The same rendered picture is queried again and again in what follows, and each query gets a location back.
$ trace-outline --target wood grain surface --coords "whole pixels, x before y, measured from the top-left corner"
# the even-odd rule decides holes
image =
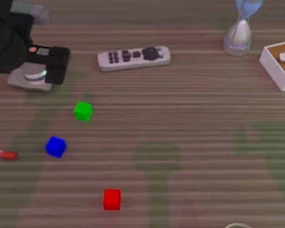
[[[72,57],[50,93],[0,76],[0,149],[19,153],[0,161],[0,228],[285,228],[285,92],[258,63],[285,41],[285,0],[265,0],[244,57],[221,50],[231,0],[29,2],[51,11],[34,41]],[[97,68],[98,52],[156,45],[170,65]],[[61,160],[44,152],[51,135]],[[120,212],[102,210],[105,188],[121,189]]]

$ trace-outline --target white box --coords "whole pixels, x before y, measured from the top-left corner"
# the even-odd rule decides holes
[[[266,69],[281,91],[285,91],[285,62],[279,61],[279,54],[285,52],[285,42],[263,48],[260,63]]]

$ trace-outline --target green cube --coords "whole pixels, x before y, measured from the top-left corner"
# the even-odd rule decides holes
[[[74,116],[76,120],[87,122],[93,114],[92,105],[83,101],[78,101],[75,109]]]

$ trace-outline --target red and white marker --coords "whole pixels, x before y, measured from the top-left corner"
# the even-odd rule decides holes
[[[0,151],[0,158],[9,159],[9,160],[16,160],[17,159],[17,153],[8,152],[8,151]]]

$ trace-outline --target blue cube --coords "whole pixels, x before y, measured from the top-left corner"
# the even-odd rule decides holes
[[[61,158],[66,150],[65,140],[52,136],[46,144],[47,154],[56,158]]]

